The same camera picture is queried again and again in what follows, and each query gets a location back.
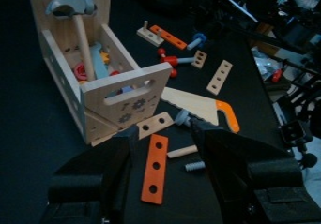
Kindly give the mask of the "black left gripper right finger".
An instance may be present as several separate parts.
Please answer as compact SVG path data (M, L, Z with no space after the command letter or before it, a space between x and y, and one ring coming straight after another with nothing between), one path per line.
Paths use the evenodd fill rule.
M321 224L300 165L282 149L191 120L223 224Z

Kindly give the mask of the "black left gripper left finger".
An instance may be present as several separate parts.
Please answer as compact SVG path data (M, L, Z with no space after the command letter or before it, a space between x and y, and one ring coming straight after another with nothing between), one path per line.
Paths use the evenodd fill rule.
M132 125L55 172L47 224L120 224L139 128Z

